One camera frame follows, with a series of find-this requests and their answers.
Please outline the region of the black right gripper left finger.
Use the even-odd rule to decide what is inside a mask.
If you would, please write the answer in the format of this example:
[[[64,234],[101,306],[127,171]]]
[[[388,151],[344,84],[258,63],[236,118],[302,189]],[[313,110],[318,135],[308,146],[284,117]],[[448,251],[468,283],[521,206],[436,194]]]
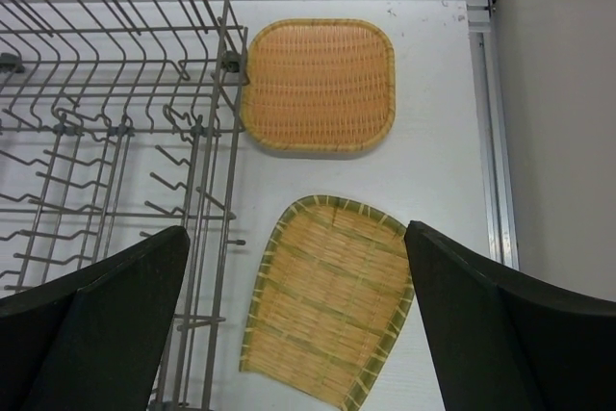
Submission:
[[[2,298],[2,409],[146,409],[189,250],[171,226]]]

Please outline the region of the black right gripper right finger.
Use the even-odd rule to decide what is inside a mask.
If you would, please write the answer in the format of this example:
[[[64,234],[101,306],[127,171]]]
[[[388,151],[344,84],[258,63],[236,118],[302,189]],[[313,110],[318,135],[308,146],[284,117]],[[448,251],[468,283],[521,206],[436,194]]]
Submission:
[[[614,302],[508,268],[420,221],[404,241],[446,409],[614,409]]]

